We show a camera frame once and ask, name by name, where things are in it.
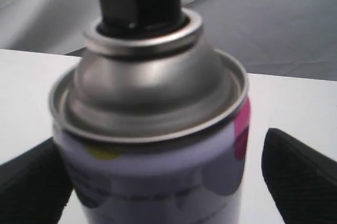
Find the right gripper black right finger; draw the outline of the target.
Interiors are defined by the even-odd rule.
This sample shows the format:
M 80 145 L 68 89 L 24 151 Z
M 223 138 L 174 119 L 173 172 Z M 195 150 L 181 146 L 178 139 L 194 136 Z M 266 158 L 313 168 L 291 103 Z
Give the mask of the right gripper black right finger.
M 270 128 L 261 169 L 285 223 L 336 223 L 336 161 Z

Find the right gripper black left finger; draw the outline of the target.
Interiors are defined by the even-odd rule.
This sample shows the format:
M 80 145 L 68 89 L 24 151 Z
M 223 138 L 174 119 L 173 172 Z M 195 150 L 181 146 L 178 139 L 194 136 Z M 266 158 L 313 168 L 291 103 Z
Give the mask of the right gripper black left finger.
M 1 165 L 1 223 L 58 223 L 72 191 L 49 138 Z

